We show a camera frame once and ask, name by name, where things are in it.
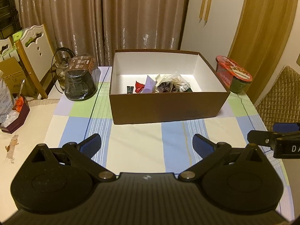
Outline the yellow curtain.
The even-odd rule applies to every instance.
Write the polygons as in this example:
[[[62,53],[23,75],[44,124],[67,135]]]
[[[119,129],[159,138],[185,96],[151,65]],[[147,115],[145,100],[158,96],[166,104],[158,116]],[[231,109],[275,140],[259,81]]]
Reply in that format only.
[[[271,78],[287,44],[298,0],[244,0],[229,57],[253,77],[245,92],[252,102]]]

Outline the red instant noodle bowl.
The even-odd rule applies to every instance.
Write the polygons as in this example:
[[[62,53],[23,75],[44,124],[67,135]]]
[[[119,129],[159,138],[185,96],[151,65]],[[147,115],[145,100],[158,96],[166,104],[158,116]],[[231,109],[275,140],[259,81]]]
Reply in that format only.
[[[216,72],[231,92],[239,94],[252,83],[252,75],[234,60],[218,55],[216,62]]]

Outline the brown curtain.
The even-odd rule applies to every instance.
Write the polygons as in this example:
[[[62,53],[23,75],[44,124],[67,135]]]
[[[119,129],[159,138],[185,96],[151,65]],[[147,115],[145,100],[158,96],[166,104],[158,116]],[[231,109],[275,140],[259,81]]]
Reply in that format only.
[[[189,0],[19,0],[23,27],[45,25],[54,48],[113,64],[117,49],[181,46]]]

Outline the brown cardboard box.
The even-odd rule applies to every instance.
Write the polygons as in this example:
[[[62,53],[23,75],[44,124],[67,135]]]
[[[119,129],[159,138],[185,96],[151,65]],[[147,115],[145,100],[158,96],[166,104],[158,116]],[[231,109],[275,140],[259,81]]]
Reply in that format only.
[[[115,125],[211,118],[229,90],[199,52],[117,50],[110,81]]]

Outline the cotton swab bag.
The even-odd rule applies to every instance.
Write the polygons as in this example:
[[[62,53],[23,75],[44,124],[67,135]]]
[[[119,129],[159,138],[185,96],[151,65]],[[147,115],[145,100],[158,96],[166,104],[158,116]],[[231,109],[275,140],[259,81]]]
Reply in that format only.
[[[179,73],[172,74],[171,81],[177,86],[178,92],[186,92],[190,88],[190,83]]]

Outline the white plastic clip holder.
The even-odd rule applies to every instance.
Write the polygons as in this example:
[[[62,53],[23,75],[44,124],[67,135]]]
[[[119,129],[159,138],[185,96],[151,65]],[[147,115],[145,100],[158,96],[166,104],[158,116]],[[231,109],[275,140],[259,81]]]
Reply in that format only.
[[[156,83],[158,85],[160,85],[163,82],[169,82],[169,81],[171,81],[171,78],[172,78],[172,75],[161,75],[161,74],[158,74],[156,76]]]

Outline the red snack packet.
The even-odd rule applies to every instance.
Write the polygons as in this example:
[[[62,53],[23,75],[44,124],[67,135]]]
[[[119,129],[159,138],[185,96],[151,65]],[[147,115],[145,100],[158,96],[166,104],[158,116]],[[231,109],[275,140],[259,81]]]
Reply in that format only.
[[[144,90],[145,85],[139,82],[135,82],[135,92],[140,94]]]

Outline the wall socket plate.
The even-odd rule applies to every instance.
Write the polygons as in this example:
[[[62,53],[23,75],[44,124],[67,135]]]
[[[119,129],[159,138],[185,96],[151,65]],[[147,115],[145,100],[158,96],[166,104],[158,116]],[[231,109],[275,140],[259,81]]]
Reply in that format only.
[[[296,60],[296,64],[300,66],[300,54],[299,54],[299,56],[298,56],[298,58]]]

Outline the cardboard carton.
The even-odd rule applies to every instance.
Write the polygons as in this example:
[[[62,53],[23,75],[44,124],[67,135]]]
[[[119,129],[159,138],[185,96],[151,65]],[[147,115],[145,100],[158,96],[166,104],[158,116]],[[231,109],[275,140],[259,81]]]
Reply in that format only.
[[[36,96],[36,88],[31,87],[25,72],[14,57],[1,61],[1,71],[3,72],[4,81],[12,94],[19,93],[21,83],[25,80],[21,93],[26,97]]]

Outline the dark purple scrunchie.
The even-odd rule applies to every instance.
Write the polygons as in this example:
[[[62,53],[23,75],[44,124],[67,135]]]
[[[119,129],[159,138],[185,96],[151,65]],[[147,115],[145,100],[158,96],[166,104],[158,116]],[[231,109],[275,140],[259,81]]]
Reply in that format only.
[[[177,86],[172,82],[163,82],[157,86],[158,93],[178,92]]]

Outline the dark green sachet packet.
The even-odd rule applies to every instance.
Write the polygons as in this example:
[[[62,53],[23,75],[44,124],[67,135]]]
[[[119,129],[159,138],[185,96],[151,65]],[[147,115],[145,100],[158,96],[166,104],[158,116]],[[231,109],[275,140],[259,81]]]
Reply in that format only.
[[[134,91],[134,87],[133,86],[127,86],[127,94],[132,94]]]

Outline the purple cream tube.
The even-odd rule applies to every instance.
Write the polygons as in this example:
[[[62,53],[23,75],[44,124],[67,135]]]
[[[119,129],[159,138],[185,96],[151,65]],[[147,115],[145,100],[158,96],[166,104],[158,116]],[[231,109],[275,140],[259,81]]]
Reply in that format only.
[[[153,80],[149,75],[147,75],[146,82],[143,90],[141,91],[141,94],[154,93],[156,88],[156,83],[157,83],[156,80]]]

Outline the yellow wall ornament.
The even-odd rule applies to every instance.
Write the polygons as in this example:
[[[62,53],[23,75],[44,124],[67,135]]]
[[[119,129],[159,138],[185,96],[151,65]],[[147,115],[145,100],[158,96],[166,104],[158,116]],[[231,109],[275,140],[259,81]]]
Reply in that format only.
[[[209,13],[211,10],[212,0],[202,0],[199,12],[199,21],[204,21],[204,25],[207,24],[209,19]]]

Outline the glass teapot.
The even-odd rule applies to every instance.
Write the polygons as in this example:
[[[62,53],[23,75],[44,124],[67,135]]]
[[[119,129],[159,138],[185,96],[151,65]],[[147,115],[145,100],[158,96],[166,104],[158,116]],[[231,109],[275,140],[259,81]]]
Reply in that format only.
[[[58,54],[58,52],[66,52],[68,54],[67,57],[63,57],[61,60],[55,60],[56,55]],[[66,71],[69,67],[69,63],[71,62],[71,59],[75,57],[75,53],[67,47],[59,47],[56,49],[52,60],[51,60],[51,66],[53,66],[53,64],[55,64],[56,66],[56,76],[57,76],[57,80],[59,82],[59,85],[61,87],[61,91],[58,90],[60,93],[63,93],[65,90],[65,79],[66,79]]]

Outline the dark wrapped noodle bowl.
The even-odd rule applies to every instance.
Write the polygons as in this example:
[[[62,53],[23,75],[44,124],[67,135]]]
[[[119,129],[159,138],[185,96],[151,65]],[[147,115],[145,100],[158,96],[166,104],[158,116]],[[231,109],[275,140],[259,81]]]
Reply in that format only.
[[[91,98],[98,89],[101,71],[89,54],[73,57],[65,72],[64,93],[71,101]]]

